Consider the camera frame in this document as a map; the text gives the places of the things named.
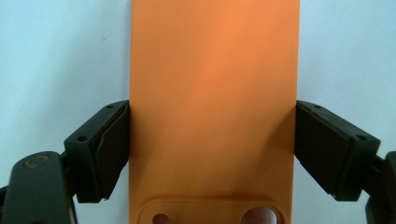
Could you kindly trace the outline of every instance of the orange board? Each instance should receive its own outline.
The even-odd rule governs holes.
[[[291,223],[299,2],[134,0],[130,223]]]

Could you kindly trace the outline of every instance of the hole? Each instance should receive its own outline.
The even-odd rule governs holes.
[[[276,214],[268,207],[255,207],[242,216],[241,224],[276,224]]]
[[[83,141],[87,140],[87,136],[80,136],[80,137],[77,138],[77,140],[79,142],[83,142]]]
[[[152,224],[170,224],[171,220],[166,214],[157,214],[152,218]]]
[[[365,137],[365,136],[363,136],[363,135],[356,135],[356,137],[357,138],[359,138],[361,141],[366,141],[367,140],[367,138]]]

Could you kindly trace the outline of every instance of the white wall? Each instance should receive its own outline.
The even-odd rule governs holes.
[[[63,140],[102,106],[128,98],[131,2],[0,2],[0,186],[32,153]],[[396,2],[301,2],[298,98],[396,146]],[[364,223],[367,195],[337,203],[295,163],[293,220]],[[77,204],[80,223],[127,223],[124,169],[112,197]]]

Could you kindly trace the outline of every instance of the orange plate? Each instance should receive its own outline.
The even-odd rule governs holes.
[[[291,222],[299,2],[134,0],[130,223]]]

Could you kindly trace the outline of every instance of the light blue background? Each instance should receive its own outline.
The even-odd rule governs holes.
[[[396,2],[301,2],[298,98],[396,146]],[[0,2],[0,186],[12,165],[63,140],[102,106],[128,98],[131,2]],[[77,204],[86,223],[128,222],[124,169],[110,200]],[[295,162],[293,223],[365,223]]]

